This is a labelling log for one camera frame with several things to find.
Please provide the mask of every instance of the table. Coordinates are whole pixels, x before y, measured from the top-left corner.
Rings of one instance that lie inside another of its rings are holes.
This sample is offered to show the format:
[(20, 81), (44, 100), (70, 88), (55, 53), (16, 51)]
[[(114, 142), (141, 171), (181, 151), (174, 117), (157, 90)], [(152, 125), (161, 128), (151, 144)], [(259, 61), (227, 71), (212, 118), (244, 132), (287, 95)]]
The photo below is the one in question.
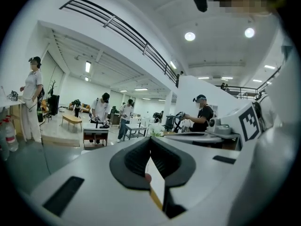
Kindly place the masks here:
[(17, 101), (12, 101), (12, 100), (7, 99), (6, 97), (0, 97), (0, 108), (1, 107), (9, 107), (9, 115), (13, 115), (12, 114), (12, 106), (14, 106), (14, 105), (18, 106), (19, 116), (16, 116), (16, 115), (13, 115), (13, 116), (14, 116), (14, 118), (16, 118), (20, 121), (20, 127), (21, 127), (21, 132), (23, 135), (23, 139), (24, 139), (24, 141), (27, 141), (25, 133), (24, 133), (23, 122), (22, 122), (22, 104), (25, 104), (25, 102), (21, 99), (18, 99)]
[(96, 124), (94, 123), (84, 123), (83, 124), (83, 143), (85, 145), (85, 140), (105, 140), (105, 146), (108, 144), (108, 134), (109, 128), (99, 128), (103, 126), (103, 124), (98, 124), (98, 128), (96, 128)]
[(145, 126), (143, 126), (143, 125), (139, 126), (139, 124), (126, 124), (126, 129), (128, 129), (130, 131), (130, 134), (128, 136), (126, 134), (126, 130), (125, 130), (124, 135), (123, 135), (123, 140), (125, 140), (126, 137), (128, 137), (128, 139), (130, 140), (131, 139), (131, 135), (136, 134), (137, 131), (138, 131), (137, 138), (138, 137), (144, 137), (147, 128)]
[(82, 127), (81, 127), (82, 120), (80, 118), (77, 118), (74, 115), (63, 115), (62, 125), (63, 125), (64, 120), (68, 121), (68, 129), (69, 129), (70, 123), (73, 124), (74, 126), (75, 126), (75, 124), (80, 123), (80, 129), (83, 130)]

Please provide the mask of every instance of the black slot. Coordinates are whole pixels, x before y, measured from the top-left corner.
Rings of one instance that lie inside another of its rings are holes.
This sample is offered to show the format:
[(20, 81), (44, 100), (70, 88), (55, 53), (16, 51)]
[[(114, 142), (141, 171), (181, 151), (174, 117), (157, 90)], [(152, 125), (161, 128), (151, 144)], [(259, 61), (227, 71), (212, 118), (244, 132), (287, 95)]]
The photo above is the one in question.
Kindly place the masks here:
[(84, 179), (70, 177), (48, 200), (43, 207), (57, 216), (61, 216), (74, 197)]
[(213, 159), (228, 164), (234, 164), (236, 162), (236, 159), (224, 157), (224, 156), (215, 156)]

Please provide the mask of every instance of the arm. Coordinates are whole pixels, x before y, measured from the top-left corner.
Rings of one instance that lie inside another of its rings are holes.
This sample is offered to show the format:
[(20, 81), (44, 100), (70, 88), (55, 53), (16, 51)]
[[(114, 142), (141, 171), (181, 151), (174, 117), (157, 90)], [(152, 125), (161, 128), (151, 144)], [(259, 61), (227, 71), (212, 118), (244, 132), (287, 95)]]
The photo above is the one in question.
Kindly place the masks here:
[(36, 97), (38, 97), (39, 93), (42, 91), (43, 85), (38, 85), (37, 86), (37, 90), (36, 93), (34, 93), (33, 97), (32, 97), (32, 101), (34, 101), (36, 99)]

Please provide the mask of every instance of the water bottle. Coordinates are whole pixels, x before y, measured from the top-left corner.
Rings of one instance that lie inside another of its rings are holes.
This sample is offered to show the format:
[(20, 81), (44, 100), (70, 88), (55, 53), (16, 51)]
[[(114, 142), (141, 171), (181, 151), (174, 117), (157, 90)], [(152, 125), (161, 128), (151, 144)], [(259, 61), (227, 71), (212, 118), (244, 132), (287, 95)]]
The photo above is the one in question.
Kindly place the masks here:
[(15, 134), (15, 128), (13, 124), (9, 121), (9, 118), (6, 118), (4, 122), (5, 139), (8, 144), (8, 148), (11, 152), (15, 152), (19, 148), (19, 143)]
[(5, 131), (2, 122), (0, 122), (0, 154), (3, 161), (6, 161), (9, 157), (9, 148), (5, 139)]

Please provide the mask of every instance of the person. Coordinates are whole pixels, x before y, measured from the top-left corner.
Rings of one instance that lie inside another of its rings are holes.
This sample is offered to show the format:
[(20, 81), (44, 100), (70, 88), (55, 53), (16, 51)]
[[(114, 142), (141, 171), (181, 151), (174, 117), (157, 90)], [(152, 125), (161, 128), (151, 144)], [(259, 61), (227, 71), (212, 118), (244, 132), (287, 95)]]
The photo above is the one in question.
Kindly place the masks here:
[(207, 104), (207, 98), (204, 95), (199, 95), (196, 99), (196, 104), (199, 104), (200, 111), (198, 117), (192, 117), (188, 114), (184, 115), (184, 119), (194, 122), (191, 129), (192, 132), (203, 132), (208, 127), (208, 121), (213, 117), (214, 112), (212, 108)]
[(177, 88), (179, 87), (179, 79), (180, 79), (180, 76), (181, 76), (183, 73), (184, 73), (184, 72), (181, 71), (179, 74), (177, 74), (177, 80), (176, 80), (176, 82), (175, 82), (175, 85), (176, 85)]
[(32, 137), (36, 142), (41, 142), (41, 131), (37, 116), (38, 95), (43, 89), (43, 76), (40, 71), (40, 57), (33, 57), (30, 60), (32, 71), (25, 80), (25, 86), (20, 88), (23, 91), (22, 99), (25, 104), (22, 105), (22, 123), (26, 139)]
[(108, 113), (110, 112), (110, 104), (109, 104), (110, 95), (108, 93), (104, 93), (100, 99), (96, 99), (92, 103), (92, 118), (90, 123), (96, 123), (96, 121), (104, 122), (108, 117)]
[(120, 115), (121, 115), (121, 120), (120, 120), (120, 129), (119, 129), (119, 134), (118, 134), (118, 140), (117, 142), (120, 142), (120, 139), (123, 137), (124, 134), (127, 133), (126, 129), (126, 124), (130, 123), (131, 119), (131, 113), (133, 113), (133, 100), (129, 99), (127, 102), (127, 105), (123, 105), (120, 109)]
[(111, 109), (111, 113), (115, 114), (116, 111), (117, 111), (117, 110), (116, 110), (116, 106), (113, 106), (112, 109)]
[(74, 111), (74, 116), (75, 117), (79, 117), (79, 112), (82, 111), (82, 109), (81, 109), (81, 103), (80, 102), (77, 103), (77, 104), (74, 104), (73, 111)]

